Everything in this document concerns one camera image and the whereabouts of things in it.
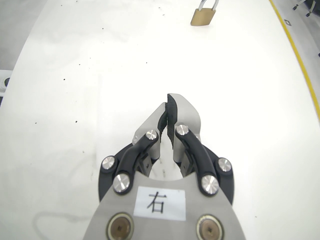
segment white table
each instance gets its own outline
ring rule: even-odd
[[[233,163],[247,239],[317,239],[319,123],[285,32],[268,0],[220,0],[190,26],[199,2],[48,0],[0,108],[1,239],[81,239],[97,162],[168,92]]]

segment yellow tape line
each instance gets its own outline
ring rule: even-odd
[[[291,37],[291,35],[290,35],[290,33],[289,33],[288,29],[287,29],[287,26],[286,26],[285,22],[283,21],[280,13],[279,13],[279,11],[278,11],[278,9],[276,8],[276,6],[275,6],[275,4],[273,3],[272,0],[269,0],[269,2],[271,3],[271,5],[272,5],[272,7],[273,7],[273,10],[274,10],[275,13],[277,14],[277,16],[278,16],[278,18],[279,18],[279,21],[280,21],[280,23],[281,23],[281,25],[282,25],[285,33],[287,34],[287,37],[288,37],[289,41],[290,41],[291,47],[292,47],[292,49],[293,49],[293,51],[294,51],[294,53],[295,53],[295,55],[296,55],[296,57],[297,57],[297,60],[298,60],[299,65],[300,65],[300,68],[301,68],[302,73],[303,73],[304,78],[305,78],[305,82],[306,82],[306,84],[308,85],[308,88],[309,88],[309,91],[310,91],[310,94],[311,94],[311,98],[312,98],[312,100],[313,100],[313,104],[314,104],[314,107],[315,107],[315,110],[316,110],[318,119],[320,120],[320,107],[319,107],[319,103],[318,103],[318,100],[317,100],[315,91],[314,91],[314,89],[313,89],[313,87],[312,87],[312,84],[311,84],[309,75],[308,75],[308,73],[307,73],[307,70],[306,70],[306,68],[305,68],[305,66],[304,66],[304,64],[303,64],[303,61],[302,61],[302,59],[301,59],[301,57],[300,57],[300,55],[299,55],[299,52],[298,52],[298,50],[297,50],[297,47],[296,47],[294,41],[292,40],[292,37]]]

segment brass bolt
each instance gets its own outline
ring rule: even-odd
[[[114,215],[107,225],[110,240],[129,240],[133,234],[133,221],[126,213]]]
[[[197,235],[200,240],[222,240],[223,230],[215,217],[204,215],[198,220]]]

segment chinese character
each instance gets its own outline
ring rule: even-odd
[[[152,205],[152,212],[159,212],[159,213],[163,213],[163,204],[164,202],[160,202],[160,201],[156,201],[157,197],[160,198],[167,198],[166,195],[158,195],[159,192],[157,191],[157,193],[155,195],[149,194],[150,197],[154,197],[153,201],[149,204],[149,206],[147,207],[147,209]],[[155,209],[155,204],[161,204],[161,209]]]

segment padlock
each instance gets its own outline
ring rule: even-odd
[[[215,15],[219,0],[216,0],[212,8],[202,8],[207,0],[202,0],[199,8],[194,11],[191,19],[192,26],[206,26],[209,25]]]

